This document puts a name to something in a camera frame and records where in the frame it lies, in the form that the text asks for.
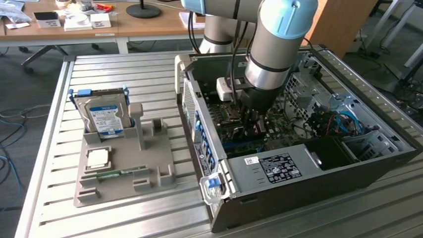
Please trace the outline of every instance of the motherboard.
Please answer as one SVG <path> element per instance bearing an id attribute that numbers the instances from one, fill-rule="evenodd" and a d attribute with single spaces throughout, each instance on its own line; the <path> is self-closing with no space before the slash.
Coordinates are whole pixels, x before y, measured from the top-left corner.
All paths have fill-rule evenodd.
<path id="1" fill-rule="evenodd" d="M 265 133 L 248 133 L 239 107 L 232 102 L 215 102 L 208 103 L 208 110 L 228 158 L 288 147 L 301 139 L 280 103 L 275 103 L 264 117 Z"/>

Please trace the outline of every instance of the wooden desk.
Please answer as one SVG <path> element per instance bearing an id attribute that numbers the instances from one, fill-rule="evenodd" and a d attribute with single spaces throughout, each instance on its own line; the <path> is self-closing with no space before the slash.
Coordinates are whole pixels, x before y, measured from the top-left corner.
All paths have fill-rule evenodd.
<path id="1" fill-rule="evenodd" d="M 364 24 L 376 0 L 319 0 L 313 25 L 305 37 L 313 44 L 324 44 L 339 57 L 345 54 L 355 35 Z M 0 30 L 0 47 L 41 46 L 83 43 L 115 42 L 121 54 L 128 53 L 128 41 L 187 39 L 187 29 L 179 19 L 181 10 L 157 5 L 161 15 L 152 19 L 137 19 L 127 14 L 127 7 L 136 2 L 109 2 L 116 15 L 111 15 L 112 27 L 84 31 L 65 32 L 63 28 L 39 28 L 36 22 L 29 27 Z M 180 2 L 167 5 L 181 7 Z M 24 12 L 33 17 L 33 12 L 56 10 L 55 0 L 27 2 Z M 200 38 L 203 30 L 196 31 Z"/>
<path id="2" fill-rule="evenodd" d="M 127 14 L 127 7 L 136 2 L 108 2 L 107 4 L 113 5 L 116 12 L 111 15 L 111 28 L 65 32 L 63 27 L 39 28 L 37 23 L 31 22 L 31 26 L 9 30 L 4 24 L 9 24 L 11 21 L 4 17 L 0 21 L 0 47 L 115 42 L 119 52 L 127 54 L 128 41 L 188 39 L 187 29 L 177 15 L 181 10 L 156 5 L 161 9 L 161 15 L 152 19 L 137 19 Z M 165 4 L 181 8 L 180 2 Z M 40 0 L 25 2 L 24 13 L 35 18 L 33 12 L 57 9 L 53 0 Z M 200 38 L 203 30 L 196 31 L 196 34 Z"/>
<path id="3" fill-rule="evenodd" d="M 33 13 L 43 11 L 59 10 L 53 0 L 40 0 L 39 2 L 25 2 L 24 13 L 35 20 Z M 84 31 L 65 31 L 63 27 L 53 28 L 40 28 L 36 21 L 31 22 L 31 26 L 23 27 L 20 29 L 7 29 L 5 36 L 0 37 L 0 40 L 48 40 L 48 39 L 71 39 L 71 38 L 88 38 L 88 37 L 101 37 L 96 34 L 109 34 L 117 36 L 119 27 L 117 27 L 117 15 L 111 15 L 111 28 L 100 28 Z M 11 21 L 4 17 L 4 23 L 9 24 Z"/>

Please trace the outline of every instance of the aluminum table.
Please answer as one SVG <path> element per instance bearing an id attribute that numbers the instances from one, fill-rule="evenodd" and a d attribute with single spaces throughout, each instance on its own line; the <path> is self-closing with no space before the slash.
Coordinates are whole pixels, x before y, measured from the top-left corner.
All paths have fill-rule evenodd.
<path id="1" fill-rule="evenodd" d="M 64 62 L 16 237 L 407 238 L 421 234 L 421 156 L 365 189 L 223 233 L 209 232 L 175 100 L 175 56 L 185 53 L 80 56 Z M 332 55 L 327 54 L 325 58 L 344 70 L 348 79 L 373 98 L 388 116 L 396 118 L 421 141 L 421 128 L 401 112 L 392 110 L 384 97 Z M 72 197 L 83 122 L 67 91 L 69 88 L 107 89 L 123 84 L 129 88 L 131 102 L 143 103 L 141 119 L 161 114 L 168 123 L 177 186 L 168 191 L 75 208 Z"/>

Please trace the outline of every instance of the sticker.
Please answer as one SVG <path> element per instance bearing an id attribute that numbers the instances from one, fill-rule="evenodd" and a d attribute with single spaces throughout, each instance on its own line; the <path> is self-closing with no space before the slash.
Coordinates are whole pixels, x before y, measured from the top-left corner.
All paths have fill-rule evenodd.
<path id="1" fill-rule="evenodd" d="M 245 158 L 244 161 L 247 165 L 256 164 L 259 162 L 259 157 L 255 156 L 255 157 Z"/>
<path id="2" fill-rule="evenodd" d="M 95 36 L 115 36 L 115 33 L 96 33 Z"/>
<path id="3" fill-rule="evenodd" d="M 271 183 L 301 176 L 288 153 L 260 159 L 260 165 Z"/>
<path id="4" fill-rule="evenodd" d="M 104 135 L 104 138 L 116 137 L 124 130 L 121 120 L 116 116 L 119 109 L 117 106 L 101 106 L 89 108 L 91 117 L 93 119 L 97 132 Z"/>

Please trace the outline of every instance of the robotic arm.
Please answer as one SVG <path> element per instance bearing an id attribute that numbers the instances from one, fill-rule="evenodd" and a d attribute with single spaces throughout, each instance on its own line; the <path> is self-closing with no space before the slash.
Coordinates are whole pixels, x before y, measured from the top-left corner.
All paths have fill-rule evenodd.
<path id="1" fill-rule="evenodd" d="M 241 112 L 259 121 L 272 107 L 309 30 L 317 0 L 181 0 L 185 9 L 256 23 L 256 34 L 245 68 L 252 85 L 240 95 Z"/>

